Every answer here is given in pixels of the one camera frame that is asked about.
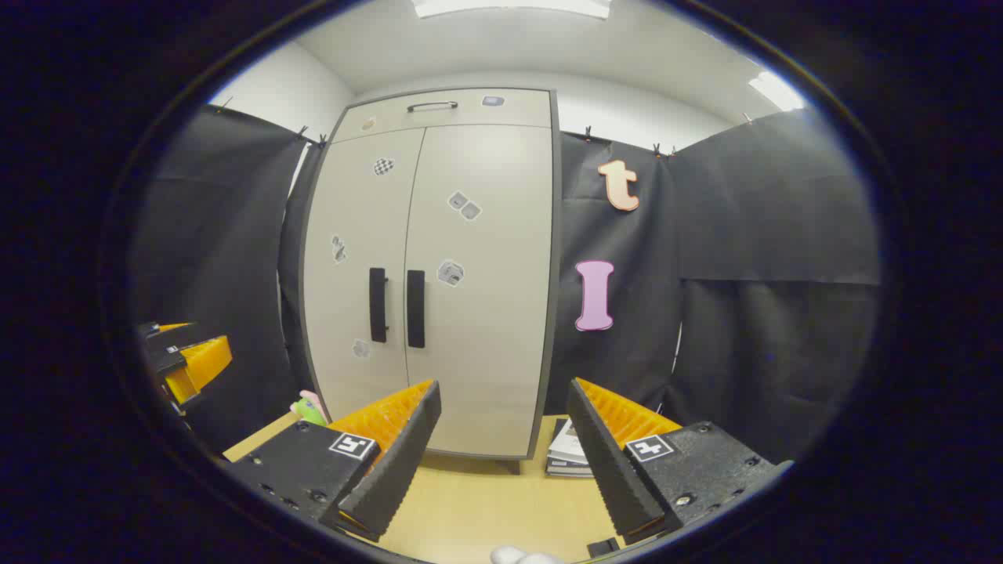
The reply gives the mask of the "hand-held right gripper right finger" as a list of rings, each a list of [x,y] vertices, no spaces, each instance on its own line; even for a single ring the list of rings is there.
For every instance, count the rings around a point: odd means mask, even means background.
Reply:
[[[712,421],[680,425],[574,379],[567,414],[615,531],[634,544],[701,525],[769,488],[773,463]]]

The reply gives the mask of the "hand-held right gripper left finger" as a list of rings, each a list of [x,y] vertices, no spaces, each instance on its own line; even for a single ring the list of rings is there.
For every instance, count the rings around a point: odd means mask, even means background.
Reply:
[[[230,474],[297,516],[376,542],[441,411],[440,383],[420,382],[329,425],[294,422],[230,464]]]

